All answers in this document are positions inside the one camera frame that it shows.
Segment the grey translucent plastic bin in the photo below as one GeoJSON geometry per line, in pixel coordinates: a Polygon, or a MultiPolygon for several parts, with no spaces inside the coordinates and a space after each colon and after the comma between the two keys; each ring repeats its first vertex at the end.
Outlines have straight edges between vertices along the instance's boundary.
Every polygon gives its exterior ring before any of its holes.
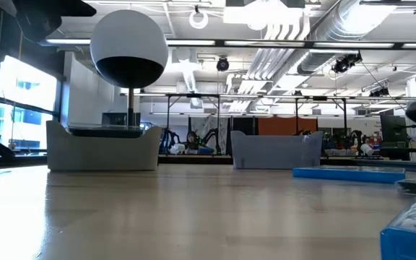
{"type": "Polygon", "coordinates": [[[292,170],[321,164],[323,133],[300,136],[246,135],[232,131],[236,169],[292,170]]]}

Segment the beige plastic bin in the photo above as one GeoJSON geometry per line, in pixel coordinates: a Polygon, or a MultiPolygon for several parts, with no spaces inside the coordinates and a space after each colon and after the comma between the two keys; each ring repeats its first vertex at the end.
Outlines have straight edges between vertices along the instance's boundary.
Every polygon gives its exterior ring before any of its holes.
{"type": "Polygon", "coordinates": [[[46,122],[47,166],[62,171],[154,171],[163,129],[138,138],[75,136],[59,122],[46,122]]]}

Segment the white patterned sheet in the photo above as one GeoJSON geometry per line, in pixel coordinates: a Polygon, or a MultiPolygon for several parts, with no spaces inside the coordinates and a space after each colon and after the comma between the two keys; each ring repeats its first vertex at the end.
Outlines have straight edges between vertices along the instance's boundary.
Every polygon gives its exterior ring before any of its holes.
{"type": "Polygon", "coordinates": [[[209,130],[218,129],[218,143],[220,146],[220,153],[225,154],[227,148],[228,137],[228,119],[220,117],[217,120],[216,116],[207,117],[190,117],[191,130],[194,131],[199,137],[203,138],[207,135],[209,130]]]}

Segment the person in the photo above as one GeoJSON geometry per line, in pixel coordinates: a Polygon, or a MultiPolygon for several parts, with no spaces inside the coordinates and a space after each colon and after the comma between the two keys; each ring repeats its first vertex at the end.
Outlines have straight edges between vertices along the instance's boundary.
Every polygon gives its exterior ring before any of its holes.
{"type": "Polygon", "coordinates": [[[214,152],[194,131],[188,133],[185,147],[186,154],[190,155],[211,155],[214,152]]]}

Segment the dark background bench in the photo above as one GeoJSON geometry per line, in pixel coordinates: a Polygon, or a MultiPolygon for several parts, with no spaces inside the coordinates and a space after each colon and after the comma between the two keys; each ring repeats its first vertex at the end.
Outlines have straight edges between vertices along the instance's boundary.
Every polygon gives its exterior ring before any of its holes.
{"type": "MultiPolygon", "coordinates": [[[[228,155],[159,155],[159,164],[201,164],[232,165],[233,159],[228,155]]],[[[321,158],[322,165],[355,166],[355,160],[348,157],[321,158]]]]}

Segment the linear ceiling light fixture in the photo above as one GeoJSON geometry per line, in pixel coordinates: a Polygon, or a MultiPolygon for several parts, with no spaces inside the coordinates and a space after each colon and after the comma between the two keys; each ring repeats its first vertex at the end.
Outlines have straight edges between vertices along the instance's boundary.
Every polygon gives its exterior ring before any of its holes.
{"type": "Polygon", "coordinates": [[[348,50],[412,50],[416,42],[376,41],[312,41],[312,40],[226,40],[177,39],[166,40],[169,47],[213,48],[292,48],[292,49],[348,49],[348,50]]]}

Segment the white ceiling pipes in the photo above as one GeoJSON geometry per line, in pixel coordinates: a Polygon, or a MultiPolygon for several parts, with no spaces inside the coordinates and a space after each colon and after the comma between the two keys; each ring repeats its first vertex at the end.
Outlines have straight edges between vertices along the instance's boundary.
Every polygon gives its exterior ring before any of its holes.
{"type": "MultiPolygon", "coordinates": [[[[268,25],[265,40],[304,40],[311,29],[310,17],[302,17],[291,25],[268,25]]],[[[269,80],[293,51],[285,48],[260,48],[244,79],[269,80]]]]}

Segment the large black ceiling spotlight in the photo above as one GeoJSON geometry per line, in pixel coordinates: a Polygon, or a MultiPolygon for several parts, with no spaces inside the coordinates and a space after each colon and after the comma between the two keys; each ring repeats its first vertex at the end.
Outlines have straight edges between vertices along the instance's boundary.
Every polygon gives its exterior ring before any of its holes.
{"type": "Polygon", "coordinates": [[[342,74],[362,60],[363,57],[359,51],[357,53],[345,54],[335,60],[335,63],[331,66],[331,70],[336,74],[342,74]]]}

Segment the small black ceiling spotlight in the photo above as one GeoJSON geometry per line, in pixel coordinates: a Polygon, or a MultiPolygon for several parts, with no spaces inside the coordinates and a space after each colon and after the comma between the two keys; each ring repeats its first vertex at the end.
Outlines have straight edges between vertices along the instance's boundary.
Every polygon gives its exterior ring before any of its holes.
{"type": "Polygon", "coordinates": [[[370,91],[370,97],[388,97],[390,96],[388,87],[378,87],[370,91]]]}

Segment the black monitor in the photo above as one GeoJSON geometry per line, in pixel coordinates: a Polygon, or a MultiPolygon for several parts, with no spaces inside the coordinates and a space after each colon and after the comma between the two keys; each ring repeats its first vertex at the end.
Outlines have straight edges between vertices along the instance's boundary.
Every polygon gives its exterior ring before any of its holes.
{"type": "Polygon", "coordinates": [[[381,116],[381,133],[384,142],[407,142],[406,121],[400,116],[381,116]]]}

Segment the orange partition wall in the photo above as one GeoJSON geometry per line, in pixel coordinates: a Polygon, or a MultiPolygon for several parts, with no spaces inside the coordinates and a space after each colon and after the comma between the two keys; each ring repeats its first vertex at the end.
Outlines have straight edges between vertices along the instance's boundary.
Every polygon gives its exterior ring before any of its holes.
{"type": "Polygon", "coordinates": [[[299,131],[317,131],[318,121],[315,118],[270,117],[258,119],[259,135],[291,136],[299,131]]]}

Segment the silver ventilation duct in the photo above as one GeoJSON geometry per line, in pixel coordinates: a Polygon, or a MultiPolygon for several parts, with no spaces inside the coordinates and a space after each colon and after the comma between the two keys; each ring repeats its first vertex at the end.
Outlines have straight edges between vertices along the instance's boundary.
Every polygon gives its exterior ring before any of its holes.
{"type": "MultiPolygon", "coordinates": [[[[341,0],[323,22],[309,35],[315,41],[360,40],[377,28],[395,9],[395,6],[362,5],[362,0],[341,0]]],[[[328,63],[335,53],[300,54],[299,74],[312,74],[328,63]]]]}

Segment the window with dark frame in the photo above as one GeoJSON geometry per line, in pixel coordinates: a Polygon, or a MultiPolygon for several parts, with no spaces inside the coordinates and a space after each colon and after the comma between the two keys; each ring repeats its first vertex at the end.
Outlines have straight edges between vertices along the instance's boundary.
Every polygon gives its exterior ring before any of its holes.
{"type": "Polygon", "coordinates": [[[0,61],[0,143],[16,150],[44,150],[46,122],[57,117],[60,82],[15,58],[0,61]]]}

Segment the dark table edge rail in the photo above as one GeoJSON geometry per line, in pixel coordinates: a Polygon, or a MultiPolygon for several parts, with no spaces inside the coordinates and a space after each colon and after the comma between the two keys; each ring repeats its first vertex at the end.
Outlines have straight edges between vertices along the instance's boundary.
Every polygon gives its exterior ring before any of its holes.
{"type": "Polygon", "coordinates": [[[416,162],[402,160],[352,160],[359,166],[404,168],[406,171],[416,172],[416,162]]]}

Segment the black ceiling rail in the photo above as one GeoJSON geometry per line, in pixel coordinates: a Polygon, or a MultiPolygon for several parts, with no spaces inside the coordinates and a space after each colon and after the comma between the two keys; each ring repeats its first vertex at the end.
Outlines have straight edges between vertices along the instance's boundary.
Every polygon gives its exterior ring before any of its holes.
{"type": "Polygon", "coordinates": [[[360,0],[359,4],[368,6],[416,7],[416,0],[360,0]]]}

